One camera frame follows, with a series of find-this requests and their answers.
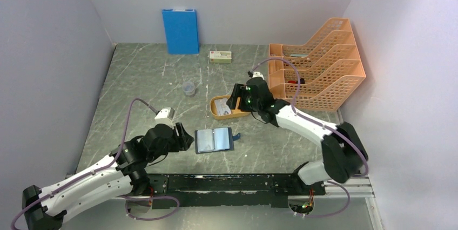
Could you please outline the small red white box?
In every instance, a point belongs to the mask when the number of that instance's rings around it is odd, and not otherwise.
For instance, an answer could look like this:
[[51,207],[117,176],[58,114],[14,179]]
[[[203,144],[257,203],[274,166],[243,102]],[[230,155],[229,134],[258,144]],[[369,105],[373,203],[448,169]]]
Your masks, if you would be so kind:
[[209,51],[208,54],[211,63],[231,63],[232,52],[231,51]]

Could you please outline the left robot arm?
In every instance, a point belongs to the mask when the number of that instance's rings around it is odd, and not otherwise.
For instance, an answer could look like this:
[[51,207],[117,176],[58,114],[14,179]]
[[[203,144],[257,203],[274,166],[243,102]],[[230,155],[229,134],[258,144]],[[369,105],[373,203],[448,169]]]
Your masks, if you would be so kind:
[[193,142],[182,123],[157,124],[61,182],[43,188],[29,186],[22,194],[28,229],[60,229],[65,219],[107,199],[152,193],[148,164],[171,152],[186,151]]

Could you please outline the orange oval tray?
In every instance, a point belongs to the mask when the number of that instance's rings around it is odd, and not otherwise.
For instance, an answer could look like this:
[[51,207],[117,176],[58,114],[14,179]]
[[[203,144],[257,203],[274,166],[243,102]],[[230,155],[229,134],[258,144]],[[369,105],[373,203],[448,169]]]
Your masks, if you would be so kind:
[[226,104],[226,102],[229,100],[229,97],[230,95],[216,96],[210,100],[210,111],[214,119],[231,119],[249,115],[249,112],[229,108],[229,106]]

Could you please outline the red black item in rack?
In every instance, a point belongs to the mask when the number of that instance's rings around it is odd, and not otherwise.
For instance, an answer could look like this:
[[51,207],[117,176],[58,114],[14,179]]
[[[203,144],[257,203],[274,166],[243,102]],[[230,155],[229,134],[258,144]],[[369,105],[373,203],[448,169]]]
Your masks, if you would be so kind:
[[303,78],[300,78],[299,81],[297,81],[297,80],[288,80],[285,83],[288,83],[288,84],[305,84],[305,80]]

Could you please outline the blue card holder wallet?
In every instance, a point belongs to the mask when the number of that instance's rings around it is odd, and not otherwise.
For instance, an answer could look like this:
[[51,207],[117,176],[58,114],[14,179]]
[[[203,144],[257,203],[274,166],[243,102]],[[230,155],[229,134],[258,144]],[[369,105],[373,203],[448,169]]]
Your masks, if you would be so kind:
[[214,150],[209,152],[199,152],[197,150],[197,130],[194,132],[196,154],[225,152],[234,150],[234,142],[241,138],[241,133],[233,135],[231,127],[213,128]]

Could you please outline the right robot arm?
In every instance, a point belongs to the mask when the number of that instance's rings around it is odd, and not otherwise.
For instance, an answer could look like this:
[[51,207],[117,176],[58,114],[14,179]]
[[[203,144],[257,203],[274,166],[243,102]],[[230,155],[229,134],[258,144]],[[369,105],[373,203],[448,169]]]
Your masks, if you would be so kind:
[[321,160],[305,162],[292,173],[291,186],[297,194],[321,181],[345,183],[362,167],[368,171],[368,155],[353,125],[325,122],[274,98],[261,77],[235,84],[226,104],[232,110],[257,113],[264,123],[297,133],[321,149]]

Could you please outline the orange mesh file rack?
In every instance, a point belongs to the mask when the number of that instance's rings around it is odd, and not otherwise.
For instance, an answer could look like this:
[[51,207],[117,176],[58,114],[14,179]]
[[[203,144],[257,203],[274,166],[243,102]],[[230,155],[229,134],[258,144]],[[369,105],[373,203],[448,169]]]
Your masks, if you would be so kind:
[[[268,87],[274,98],[315,111],[337,111],[366,78],[348,18],[330,18],[303,45],[270,44]],[[288,80],[305,84],[288,84]]]

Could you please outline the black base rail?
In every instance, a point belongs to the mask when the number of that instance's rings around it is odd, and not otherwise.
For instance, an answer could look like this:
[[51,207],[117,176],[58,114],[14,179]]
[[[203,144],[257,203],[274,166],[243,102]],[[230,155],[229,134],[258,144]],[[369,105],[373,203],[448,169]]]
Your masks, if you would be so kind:
[[135,184],[131,197],[152,196],[154,209],[181,207],[256,206],[287,208],[288,200],[305,200],[310,194],[325,195],[324,183],[305,185],[289,173],[262,174],[158,174],[149,173],[145,183]]

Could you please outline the white VIP credit card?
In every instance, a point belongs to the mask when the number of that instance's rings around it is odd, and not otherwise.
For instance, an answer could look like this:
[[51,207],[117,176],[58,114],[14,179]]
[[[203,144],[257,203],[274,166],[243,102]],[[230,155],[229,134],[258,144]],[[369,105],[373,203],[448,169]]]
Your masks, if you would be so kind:
[[227,116],[227,115],[232,114],[231,109],[226,104],[227,101],[228,101],[227,98],[220,98],[214,101],[215,108],[216,108],[216,114],[218,116]]

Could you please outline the blue folder box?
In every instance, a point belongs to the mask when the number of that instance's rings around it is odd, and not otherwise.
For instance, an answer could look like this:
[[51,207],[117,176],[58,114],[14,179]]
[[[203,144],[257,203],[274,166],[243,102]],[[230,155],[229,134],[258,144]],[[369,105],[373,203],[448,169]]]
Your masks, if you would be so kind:
[[196,9],[162,9],[168,53],[195,55],[199,53]]

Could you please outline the small clear plastic cup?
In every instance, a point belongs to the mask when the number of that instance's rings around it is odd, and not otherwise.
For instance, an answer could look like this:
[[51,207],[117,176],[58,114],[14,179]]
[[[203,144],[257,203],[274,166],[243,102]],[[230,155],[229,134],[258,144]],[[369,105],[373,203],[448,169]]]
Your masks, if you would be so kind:
[[196,94],[196,86],[192,81],[183,82],[182,88],[187,97],[193,97]]

